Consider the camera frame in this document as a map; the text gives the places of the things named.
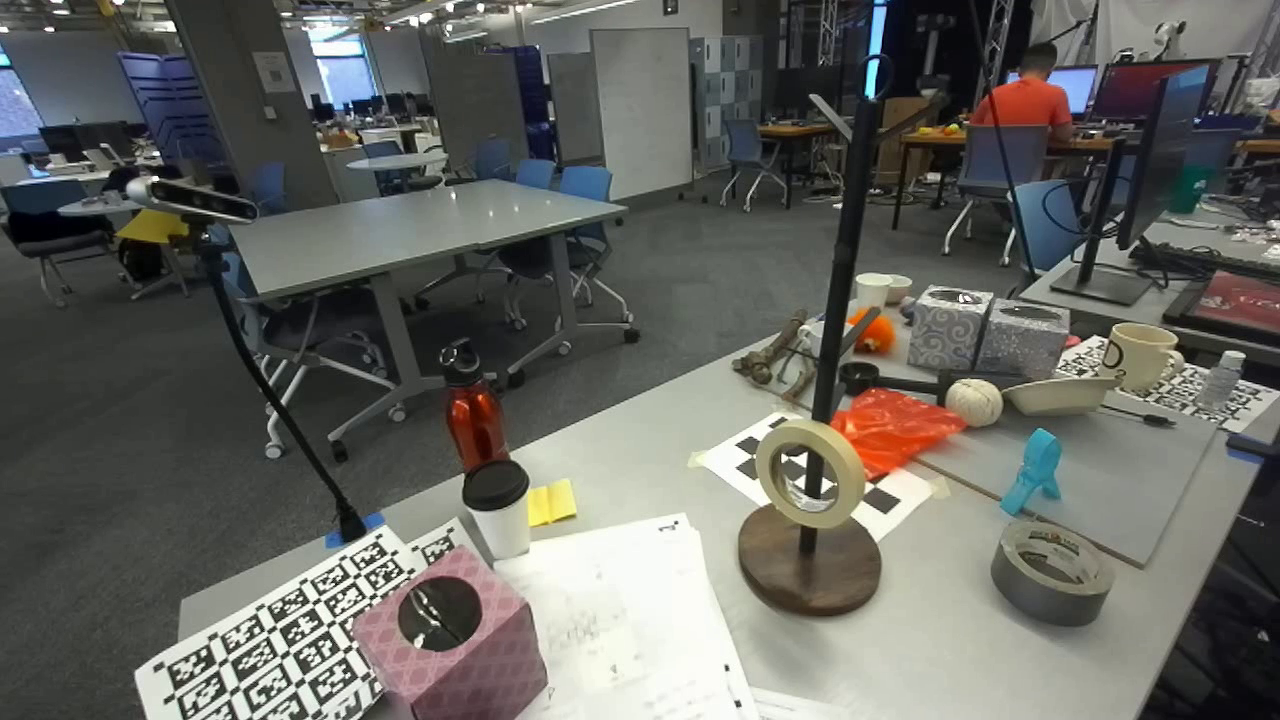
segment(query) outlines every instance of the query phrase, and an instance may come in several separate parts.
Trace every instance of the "paper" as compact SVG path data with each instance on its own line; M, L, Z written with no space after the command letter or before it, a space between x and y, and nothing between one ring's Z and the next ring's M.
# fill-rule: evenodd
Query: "paper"
M784 696L784 692L767 692L767 689L753 689L753 692L756 692L760 720L852 720L855 715L847 706L816 704L806 696Z
M529 488L529 526L559 523L576 515L576 495L569 480Z
M454 546L476 551L459 521L413 542L393 526L361 537L256 605L140 665L132 679L143 715L364 715L380 684L352 638L352 620Z
M753 428L728 436L712 450L696 454L709 471L718 471L728 488L746 492L753 502L767 502L760 480L756 480L756 447L760 441L792 414L772 413L756 421ZM795 464L795 488L806 483L808 454L784 461ZM878 540L886 540L893 526L902 526L923 498L934 495L934 483L918 471L902 467L886 480L870 483L870 495L852 506L852 521L865 523Z
M534 542L495 569L552 684L525 720L753 720L756 699L684 515Z

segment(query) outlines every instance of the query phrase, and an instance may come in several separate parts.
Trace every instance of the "wooden base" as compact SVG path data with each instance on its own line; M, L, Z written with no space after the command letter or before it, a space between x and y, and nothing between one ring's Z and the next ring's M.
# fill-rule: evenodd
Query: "wooden base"
M880 542L870 526L855 521L830 526L816 551L800 555L800 526L772 502L736 530L736 564L763 605L800 614L852 612L880 589Z

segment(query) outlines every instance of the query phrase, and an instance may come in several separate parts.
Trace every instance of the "yellow sticky note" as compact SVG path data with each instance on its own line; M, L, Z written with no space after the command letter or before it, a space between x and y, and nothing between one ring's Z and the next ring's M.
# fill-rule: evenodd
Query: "yellow sticky note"
M529 488L529 526L559 523L573 515L576 515L576 498L569 480Z

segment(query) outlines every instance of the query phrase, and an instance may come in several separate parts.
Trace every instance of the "floor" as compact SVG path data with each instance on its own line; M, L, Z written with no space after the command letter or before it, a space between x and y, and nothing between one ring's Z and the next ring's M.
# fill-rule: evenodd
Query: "floor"
M950 221L951 207L912 204L903 229L888 230L888 201L870 201L860 267L1012 287L1002 230L942 256ZM573 354L534 363L525 387L506 395L511 443L760 340L795 309L822 309L834 234L830 201L792 211L763 201L753 214L696 201L634 211L612 230L606 277L634 300L643 340L586 336ZM176 638L180 595L331 523L302 450L276 464L261 454L261 400L208 287L128 302L106 265L68 278L80 297L57 312L34 267L0 250L5 715L132 715L132 666ZM413 315L413 330L425 363L443 340L472 336L500 366L550 330L550 293L534 320L506 326L500 285L459 278ZM316 374L296 414L320 436L364 395ZM361 506L455 471L439 395L413 404L406 424L352 430L348 447L336 477Z

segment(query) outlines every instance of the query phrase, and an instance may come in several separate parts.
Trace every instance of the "orange object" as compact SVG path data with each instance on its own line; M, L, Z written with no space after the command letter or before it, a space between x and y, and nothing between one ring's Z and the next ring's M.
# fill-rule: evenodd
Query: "orange object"
M1020 76L1012 82L993 87L971 111L971 126L993 126L993 102L1002 111L1002 126L1073 126L1067 90L1047 82L1045 76Z
M918 395L873 387L847 400L834 414L834 428L855 447L870 477L880 480L963 430L963 421Z
M852 350L888 354L897 349L897 325L893 315L873 315L873 325L860 330Z

